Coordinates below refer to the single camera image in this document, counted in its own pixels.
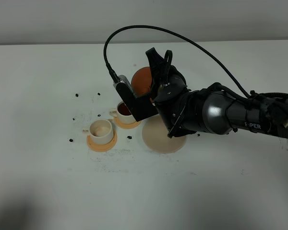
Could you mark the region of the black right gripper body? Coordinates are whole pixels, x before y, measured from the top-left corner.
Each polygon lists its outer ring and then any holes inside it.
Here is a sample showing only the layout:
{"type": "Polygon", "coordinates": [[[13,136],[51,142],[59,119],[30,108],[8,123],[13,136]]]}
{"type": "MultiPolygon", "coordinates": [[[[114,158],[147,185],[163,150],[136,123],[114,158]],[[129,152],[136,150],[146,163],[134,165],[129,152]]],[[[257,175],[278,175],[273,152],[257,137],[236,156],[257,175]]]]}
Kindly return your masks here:
{"type": "Polygon", "coordinates": [[[198,91],[189,91],[185,78],[174,66],[169,68],[168,85],[159,88],[154,103],[169,138],[206,132],[204,99],[198,91]]]}

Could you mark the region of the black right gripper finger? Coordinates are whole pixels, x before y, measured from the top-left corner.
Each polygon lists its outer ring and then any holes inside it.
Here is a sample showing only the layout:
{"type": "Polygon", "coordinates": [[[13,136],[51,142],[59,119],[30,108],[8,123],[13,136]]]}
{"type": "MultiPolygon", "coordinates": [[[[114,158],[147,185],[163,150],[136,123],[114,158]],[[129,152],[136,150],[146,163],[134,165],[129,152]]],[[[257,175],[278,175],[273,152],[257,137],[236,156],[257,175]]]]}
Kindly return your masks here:
{"type": "Polygon", "coordinates": [[[169,50],[161,57],[155,48],[146,51],[153,83],[168,84],[169,50]]]}

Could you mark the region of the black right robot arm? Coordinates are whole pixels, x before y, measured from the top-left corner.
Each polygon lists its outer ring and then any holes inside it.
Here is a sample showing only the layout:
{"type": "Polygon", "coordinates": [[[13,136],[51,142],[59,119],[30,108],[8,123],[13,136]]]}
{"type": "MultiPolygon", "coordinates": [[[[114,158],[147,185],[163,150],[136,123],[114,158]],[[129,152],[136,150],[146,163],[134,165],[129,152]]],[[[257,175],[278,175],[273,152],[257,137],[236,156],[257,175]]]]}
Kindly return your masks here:
{"type": "Polygon", "coordinates": [[[154,104],[169,138],[197,132],[225,135],[244,129],[288,139],[288,93],[252,92],[242,97],[218,82],[192,92],[171,64],[171,51],[160,56],[151,48],[146,56],[154,104]]]}

